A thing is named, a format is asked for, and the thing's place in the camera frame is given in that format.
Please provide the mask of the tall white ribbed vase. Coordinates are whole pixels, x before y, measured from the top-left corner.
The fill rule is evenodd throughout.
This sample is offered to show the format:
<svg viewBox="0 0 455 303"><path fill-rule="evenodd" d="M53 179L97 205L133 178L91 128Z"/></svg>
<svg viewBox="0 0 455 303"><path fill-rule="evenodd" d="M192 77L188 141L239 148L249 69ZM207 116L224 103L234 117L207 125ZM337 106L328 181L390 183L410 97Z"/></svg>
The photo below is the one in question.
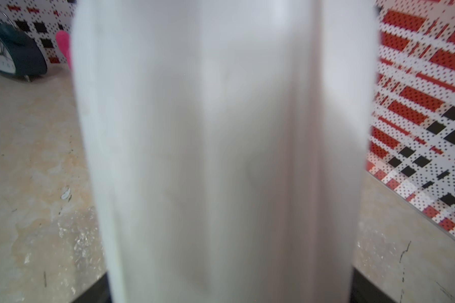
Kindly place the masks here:
<svg viewBox="0 0 455 303"><path fill-rule="evenodd" d="M348 302L373 1L79 1L75 97L114 302Z"/></svg>

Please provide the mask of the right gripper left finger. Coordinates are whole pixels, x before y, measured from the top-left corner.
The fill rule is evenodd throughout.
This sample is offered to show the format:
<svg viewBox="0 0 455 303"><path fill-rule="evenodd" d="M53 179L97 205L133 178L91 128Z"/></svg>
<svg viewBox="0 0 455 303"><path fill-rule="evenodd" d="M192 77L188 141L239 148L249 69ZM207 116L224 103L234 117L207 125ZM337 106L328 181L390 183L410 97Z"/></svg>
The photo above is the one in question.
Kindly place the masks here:
<svg viewBox="0 0 455 303"><path fill-rule="evenodd" d="M107 274L79 295L72 303L109 303L109 281Z"/></svg>

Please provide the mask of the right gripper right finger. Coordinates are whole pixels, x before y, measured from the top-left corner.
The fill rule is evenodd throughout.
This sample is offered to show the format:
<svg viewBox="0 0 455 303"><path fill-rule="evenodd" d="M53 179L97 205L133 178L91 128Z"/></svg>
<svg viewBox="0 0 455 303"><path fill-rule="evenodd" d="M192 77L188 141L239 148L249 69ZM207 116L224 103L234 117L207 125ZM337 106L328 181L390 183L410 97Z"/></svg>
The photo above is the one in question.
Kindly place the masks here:
<svg viewBox="0 0 455 303"><path fill-rule="evenodd" d="M356 268L353 269L351 303L383 303L388 297Z"/></svg>

